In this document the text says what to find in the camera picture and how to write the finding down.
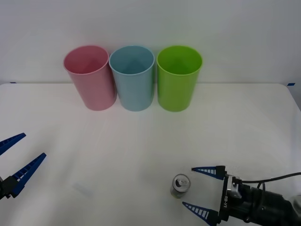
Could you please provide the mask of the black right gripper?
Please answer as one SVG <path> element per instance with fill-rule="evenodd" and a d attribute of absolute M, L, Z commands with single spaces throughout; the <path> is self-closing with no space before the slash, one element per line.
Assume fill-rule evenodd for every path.
<path fill-rule="evenodd" d="M 219 212 L 192 205 L 187 202 L 182 204 L 209 226 L 217 226 L 229 217 L 250 223 L 253 213 L 252 189 L 242 183 L 233 183 L 233 177 L 226 174 L 225 166 L 194 167 L 192 171 L 205 174 L 223 181 L 222 198 Z"/>

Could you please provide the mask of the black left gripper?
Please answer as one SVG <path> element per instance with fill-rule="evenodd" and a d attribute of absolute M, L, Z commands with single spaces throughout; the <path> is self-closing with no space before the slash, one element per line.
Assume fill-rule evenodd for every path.
<path fill-rule="evenodd" d="M 5 153 L 9 148 L 11 148 L 24 137 L 26 137 L 26 134 L 21 133 L 0 141 L 0 155 Z M 0 177 L 0 199 L 4 197 L 8 199 L 11 196 L 13 198 L 16 198 L 24 189 L 25 184 L 28 182 L 37 168 L 41 165 L 46 156 L 47 155 L 45 153 L 42 153 L 15 174 L 7 177 L 4 180 L 2 179 L 2 177 Z"/>

